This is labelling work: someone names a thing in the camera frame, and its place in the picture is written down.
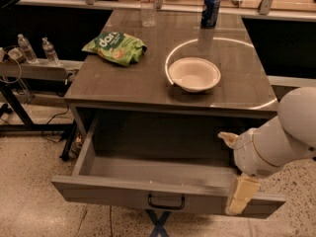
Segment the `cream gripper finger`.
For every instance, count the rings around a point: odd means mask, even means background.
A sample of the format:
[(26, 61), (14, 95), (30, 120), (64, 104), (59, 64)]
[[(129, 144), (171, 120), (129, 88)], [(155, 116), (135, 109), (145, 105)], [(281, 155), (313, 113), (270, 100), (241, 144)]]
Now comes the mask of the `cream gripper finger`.
[(218, 133), (218, 137), (221, 138), (225, 142), (225, 144), (231, 149), (234, 148), (238, 139), (237, 134), (231, 133), (231, 132), (224, 132), (224, 131), (220, 131)]
[(246, 174), (235, 176), (229, 189), (229, 196), (225, 207), (228, 215), (238, 215), (246, 208), (260, 188), (260, 180)]

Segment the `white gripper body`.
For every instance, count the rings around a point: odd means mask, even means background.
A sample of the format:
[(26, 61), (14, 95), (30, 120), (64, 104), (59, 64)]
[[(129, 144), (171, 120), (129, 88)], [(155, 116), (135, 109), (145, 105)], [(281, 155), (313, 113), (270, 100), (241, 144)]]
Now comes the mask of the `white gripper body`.
[(238, 169), (248, 176), (267, 178), (278, 172), (280, 166), (272, 165), (260, 155), (254, 137), (254, 128), (239, 135), (233, 147), (234, 162)]

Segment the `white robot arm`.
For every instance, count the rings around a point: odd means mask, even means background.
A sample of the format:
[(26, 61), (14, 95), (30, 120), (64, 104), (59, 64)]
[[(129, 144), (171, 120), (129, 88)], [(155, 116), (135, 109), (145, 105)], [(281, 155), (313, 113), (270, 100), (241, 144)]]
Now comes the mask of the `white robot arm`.
[(316, 157), (316, 88), (288, 92), (278, 104), (277, 115), (258, 128), (240, 135), (221, 131), (218, 137), (234, 152), (241, 174), (235, 177), (225, 213), (240, 214), (260, 188), (260, 180), (284, 165)]

